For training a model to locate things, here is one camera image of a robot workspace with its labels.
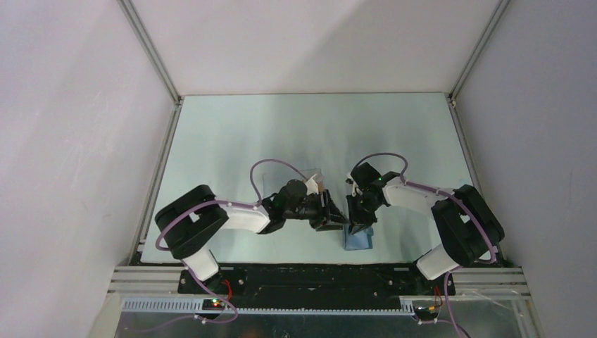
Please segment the blue leather card holder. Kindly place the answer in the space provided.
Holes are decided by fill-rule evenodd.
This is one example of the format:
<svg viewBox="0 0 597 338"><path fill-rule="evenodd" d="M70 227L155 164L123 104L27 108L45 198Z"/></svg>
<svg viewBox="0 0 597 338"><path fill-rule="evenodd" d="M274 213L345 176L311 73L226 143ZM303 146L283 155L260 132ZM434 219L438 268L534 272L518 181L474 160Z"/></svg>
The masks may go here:
<svg viewBox="0 0 597 338"><path fill-rule="evenodd" d="M345 251L360 251L373 248L372 237L374 230L369 227L363 231L351 234L349 226L343 226L343 249Z"/></svg>

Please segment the clear acrylic card box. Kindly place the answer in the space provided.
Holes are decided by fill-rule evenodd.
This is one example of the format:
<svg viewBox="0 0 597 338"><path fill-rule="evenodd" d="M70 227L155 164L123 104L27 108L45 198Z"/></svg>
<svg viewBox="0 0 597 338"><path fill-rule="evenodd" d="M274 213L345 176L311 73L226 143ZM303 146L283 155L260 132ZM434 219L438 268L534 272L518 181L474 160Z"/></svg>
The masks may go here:
<svg viewBox="0 0 597 338"><path fill-rule="evenodd" d="M264 197L268 197L278 191L290 180L306 181L316 173L322 174L320 168L300 169L301 174L294 172L289 168L266 170L262 174L261 192Z"/></svg>

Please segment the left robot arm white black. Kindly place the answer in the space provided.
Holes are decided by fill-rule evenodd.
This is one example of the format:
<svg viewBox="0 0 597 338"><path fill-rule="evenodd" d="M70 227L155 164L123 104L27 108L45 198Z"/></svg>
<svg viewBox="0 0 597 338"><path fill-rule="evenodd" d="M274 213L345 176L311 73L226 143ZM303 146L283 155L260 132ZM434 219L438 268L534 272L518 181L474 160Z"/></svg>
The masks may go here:
<svg viewBox="0 0 597 338"><path fill-rule="evenodd" d="M221 230L270 234L287 220L306 221L316 231L342 230L350 223L329 191L313 180L290 180L256 204L217 199L202 184L157 212L154 221L160 233L155 246L181 261L196 277L196 285L210 294L222 286L220 266L207 247L212 237Z"/></svg>

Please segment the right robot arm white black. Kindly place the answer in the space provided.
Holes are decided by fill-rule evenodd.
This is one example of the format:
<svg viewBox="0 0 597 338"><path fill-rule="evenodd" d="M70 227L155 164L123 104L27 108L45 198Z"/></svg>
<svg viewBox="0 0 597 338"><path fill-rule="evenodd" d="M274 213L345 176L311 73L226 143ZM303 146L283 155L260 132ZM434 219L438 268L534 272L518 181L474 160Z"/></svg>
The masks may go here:
<svg viewBox="0 0 597 338"><path fill-rule="evenodd" d="M438 277L459 267L476 263L489 254L496 261L496 246L504 238L501 224L479 191L469 184L457 189L430 187L407 180L403 174L379 173L369 163L360 163L348 174L352 186L347 195L350 234L377 222L382 207L402 207L430 217L436 225L440 244L419 257L409 283L418 294L430 293Z"/></svg>

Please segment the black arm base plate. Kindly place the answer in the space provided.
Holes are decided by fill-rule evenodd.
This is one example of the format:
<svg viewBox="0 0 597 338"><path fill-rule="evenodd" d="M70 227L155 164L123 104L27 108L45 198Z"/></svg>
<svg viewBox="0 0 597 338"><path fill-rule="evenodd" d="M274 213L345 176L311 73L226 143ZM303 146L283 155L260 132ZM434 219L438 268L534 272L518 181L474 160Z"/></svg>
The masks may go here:
<svg viewBox="0 0 597 338"><path fill-rule="evenodd" d="M200 283L212 292L232 296L265 287L381 287L408 296L444 293L443 275L428 280L413 263L222 263L216 274Z"/></svg>

